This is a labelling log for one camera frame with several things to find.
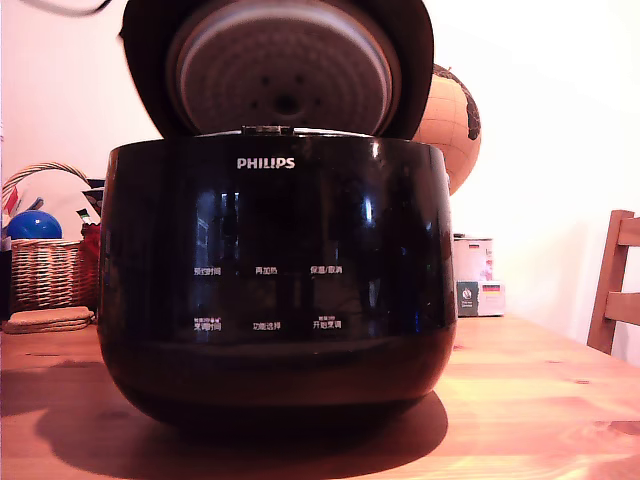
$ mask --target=button label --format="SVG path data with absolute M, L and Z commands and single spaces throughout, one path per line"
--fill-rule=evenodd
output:
M 221 267 L 204 267 L 204 268 L 195 267 L 193 269 L 193 274 L 196 277 L 212 277 L 214 275 L 222 275 L 222 268 Z
M 342 321 L 336 320 L 335 315 L 321 315 L 318 320 L 313 322 L 314 330 L 340 330 L 342 329 Z
M 311 275 L 335 275 L 342 273 L 341 265 L 314 265 L 310 269 Z
M 256 275 L 277 275 L 276 267 L 256 267 Z
M 275 331 L 280 330 L 280 322 L 266 322 L 266 323 L 254 323 L 253 330 L 255 331 Z
M 222 330 L 220 318 L 194 318 L 193 330 L 196 332 L 219 332 Z

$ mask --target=globe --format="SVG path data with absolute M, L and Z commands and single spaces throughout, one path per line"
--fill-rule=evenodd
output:
M 450 193 L 455 193 L 476 164 L 482 128 L 478 107 L 467 87 L 439 65 L 433 66 L 427 108 L 413 139 L 442 150 Z

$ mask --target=white box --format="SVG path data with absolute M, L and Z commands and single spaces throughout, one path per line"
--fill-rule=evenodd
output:
M 506 295 L 501 282 L 478 282 L 478 316 L 504 315 Z
M 493 280 L 493 240 L 454 238 L 453 276 L 458 282 Z

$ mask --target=black rice cooker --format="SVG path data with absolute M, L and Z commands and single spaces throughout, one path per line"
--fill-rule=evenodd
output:
M 443 156 L 406 140 L 422 2 L 131 0 L 122 36 L 165 137 L 108 169 L 98 333 L 122 393 L 220 429 L 420 401 L 456 325 Z

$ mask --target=blue ball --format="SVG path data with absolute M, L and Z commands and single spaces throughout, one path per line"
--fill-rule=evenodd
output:
M 11 219 L 7 235 L 12 240 L 27 238 L 62 238 L 62 227 L 46 212 L 27 210 Z

